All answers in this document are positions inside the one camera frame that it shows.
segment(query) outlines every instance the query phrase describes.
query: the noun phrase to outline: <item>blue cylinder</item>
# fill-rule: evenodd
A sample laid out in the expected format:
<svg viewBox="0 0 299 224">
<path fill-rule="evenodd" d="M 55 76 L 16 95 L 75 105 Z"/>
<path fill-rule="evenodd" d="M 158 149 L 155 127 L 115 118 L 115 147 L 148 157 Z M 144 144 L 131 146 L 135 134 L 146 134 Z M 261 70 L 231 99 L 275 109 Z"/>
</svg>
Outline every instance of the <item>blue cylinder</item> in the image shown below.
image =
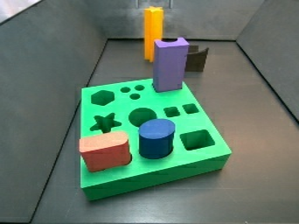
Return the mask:
<svg viewBox="0 0 299 224">
<path fill-rule="evenodd" d="M 144 122 L 139 128 L 139 153 L 144 158 L 164 158 L 174 150 L 175 124 L 167 119 Z"/>
</svg>

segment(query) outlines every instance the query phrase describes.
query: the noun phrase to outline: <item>green shape sorter board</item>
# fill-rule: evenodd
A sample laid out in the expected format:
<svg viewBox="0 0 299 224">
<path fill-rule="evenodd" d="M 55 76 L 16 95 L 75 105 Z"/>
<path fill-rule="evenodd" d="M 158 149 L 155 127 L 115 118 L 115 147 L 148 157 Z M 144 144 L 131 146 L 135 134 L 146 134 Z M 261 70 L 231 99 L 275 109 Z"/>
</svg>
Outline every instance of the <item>green shape sorter board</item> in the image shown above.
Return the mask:
<svg viewBox="0 0 299 224">
<path fill-rule="evenodd" d="M 80 136 L 110 131 L 128 134 L 128 165 L 90 172 L 80 158 L 80 188 L 90 200 L 131 192 L 222 169 L 231 154 L 191 90 L 156 93 L 154 80 L 135 80 L 82 89 Z M 160 159 L 139 154 L 139 126 L 151 119 L 175 123 L 172 153 Z"/>
</svg>

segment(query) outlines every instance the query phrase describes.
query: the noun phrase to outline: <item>purple rectangular prism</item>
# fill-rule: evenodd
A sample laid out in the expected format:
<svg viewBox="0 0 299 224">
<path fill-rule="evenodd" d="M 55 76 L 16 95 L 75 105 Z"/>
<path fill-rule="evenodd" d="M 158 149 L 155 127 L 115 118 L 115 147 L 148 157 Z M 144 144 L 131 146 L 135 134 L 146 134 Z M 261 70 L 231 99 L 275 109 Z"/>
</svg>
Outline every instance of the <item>purple rectangular prism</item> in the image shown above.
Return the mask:
<svg viewBox="0 0 299 224">
<path fill-rule="evenodd" d="M 183 75 L 190 44 L 184 38 L 175 42 L 154 42 L 154 89 L 156 92 L 183 88 Z"/>
</svg>

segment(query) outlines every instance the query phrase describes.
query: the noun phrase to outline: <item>circle hole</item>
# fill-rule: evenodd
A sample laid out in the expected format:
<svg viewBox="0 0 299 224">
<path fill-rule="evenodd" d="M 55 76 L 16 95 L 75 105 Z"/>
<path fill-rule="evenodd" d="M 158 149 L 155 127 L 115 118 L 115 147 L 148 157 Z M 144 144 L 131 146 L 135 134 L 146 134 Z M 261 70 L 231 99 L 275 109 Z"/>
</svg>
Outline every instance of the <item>circle hole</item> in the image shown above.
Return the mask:
<svg viewBox="0 0 299 224">
<path fill-rule="evenodd" d="M 130 98 L 131 98 L 132 100 L 138 100 L 138 99 L 140 98 L 140 94 L 131 94 L 131 95 L 130 95 Z"/>
<path fill-rule="evenodd" d="M 142 90 L 144 90 L 146 89 L 146 87 L 143 86 L 143 85 L 136 85 L 135 86 L 135 90 L 138 90 L 138 91 L 142 91 Z"/>
<path fill-rule="evenodd" d="M 156 118 L 156 113 L 150 108 L 136 108 L 128 116 L 128 121 L 140 127 L 143 123 Z"/>
<path fill-rule="evenodd" d="M 120 88 L 122 93 L 128 93 L 131 91 L 130 87 L 122 87 Z"/>
</svg>

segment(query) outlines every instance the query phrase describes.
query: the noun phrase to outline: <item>foam block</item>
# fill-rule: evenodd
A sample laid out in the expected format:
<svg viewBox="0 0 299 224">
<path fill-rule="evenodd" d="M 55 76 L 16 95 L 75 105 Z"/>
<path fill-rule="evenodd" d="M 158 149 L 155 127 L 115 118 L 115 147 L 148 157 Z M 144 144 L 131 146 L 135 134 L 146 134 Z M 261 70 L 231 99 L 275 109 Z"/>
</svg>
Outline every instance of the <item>foam block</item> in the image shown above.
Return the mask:
<svg viewBox="0 0 299 224">
<path fill-rule="evenodd" d="M 144 158 L 164 158 L 174 149 L 175 124 L 168 119 L 154 119 L 139 129 L 139 153 Z"/>
<path fill-rule="evenodd" d="M 87 136 L 79 140 L 79 152 L 90 172 L 98 172 L 131 161 L 128 135 L 124 131 Z"/>
<path fill-rule="evenodd" d="M 91 102 L 92 95 L 103 90 L 115 93 L 115 100 L 106 106 Z M 182 89 L 163 93 L 155 92 L 152 79 L 83 88 L 80 137 L 103 133 L 104 129 L 92 129 L 99 123 L 95 117 L 107 117 L 111 113 L 122 123 L 114 125 L 111 131 L 123 130 L 128 134 L 132 161 L 128 165 L 90 172 L 80 159 L 80 188 L 88 200 L 223 168 L 231 154 L 230 147 L 184 83 Z M 172 153 L 160 159 L 148 159 L 139 153 L 139 128 L 156 118 L 175 123 Z"/>
<path fill-rule="evenodd" d="M 156 92 L 182 89 L 190 44 L 184 38 L 178 38 L 175 42 L 156 40 L 154 43 L 154 89 Z"/>
<path fill-rule="evenodd" d="M 163 38 L 164 9 L 154 7 L 144 9 L 144 58 L 155 60 L 155 40 Z"/>
<path fill-rule="evenodd" d="M 190 45 L 184 72 L 203 72 L 210 48 L 199 52 L 198 45 Z"/>
</svg>

